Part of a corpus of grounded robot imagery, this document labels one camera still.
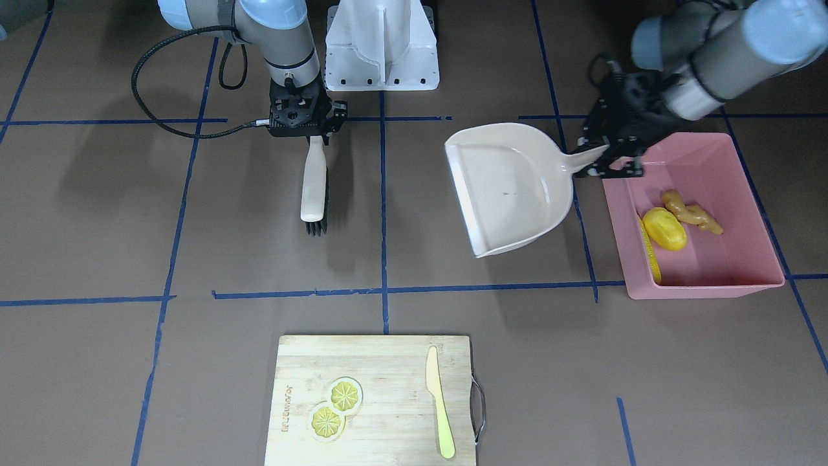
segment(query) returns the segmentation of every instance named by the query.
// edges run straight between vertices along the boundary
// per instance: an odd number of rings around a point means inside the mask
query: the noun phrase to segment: knife
[[[449,459],[455,456],[455,439],[451,436],[449,416],[445,412],[443,386],[440,383],[440,366],[437,364],[437,347],[428,348],[426,358],[426,388],[434,396],[437,409],[437,438],[440,440],[440,454]]]

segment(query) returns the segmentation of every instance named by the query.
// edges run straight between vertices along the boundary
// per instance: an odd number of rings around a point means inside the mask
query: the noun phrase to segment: pink bin
[[[675,133],[642,159],[641,178],[604,180],[627,293],[632,299],[737,298],[785,284],[733,140],[721,133]],[[638,218],[679,191],[724,228],[714,235],[685,225],[687,247],[655,250],[662,284],[653,281]]]

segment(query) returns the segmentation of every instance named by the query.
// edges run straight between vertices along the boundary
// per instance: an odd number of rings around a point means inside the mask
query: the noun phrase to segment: cutting board
[[[440,455],[426,355],[437,347],[445,408],[456,453]],[[331,382],[351,377],[363,389],[342,434],[320,442],[311,411]],[[279,339],[265,466],[435,466],[476,464],[469,407],[471,347],[456,336],[315,336]]]

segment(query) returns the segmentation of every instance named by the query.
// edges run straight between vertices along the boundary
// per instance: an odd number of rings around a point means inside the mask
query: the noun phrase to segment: lemon slice print
[[[328,403],[318,405],[310,413],[310,429],[314,438],[330,442],[338,438],[345,428],[345,418],[330,408]]]
[[[341,377],[330,384],[330,406],[341,415],[352,415],[362,405],[363,392],[359,382]]]

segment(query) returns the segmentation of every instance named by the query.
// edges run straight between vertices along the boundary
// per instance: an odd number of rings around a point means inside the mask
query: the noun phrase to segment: white dustpan
[[[445,155],[474,255],[514,250],[555,228],[572,205],[572,174],[606,148],[565,154],[540,129],[517,123],[451,136]]]

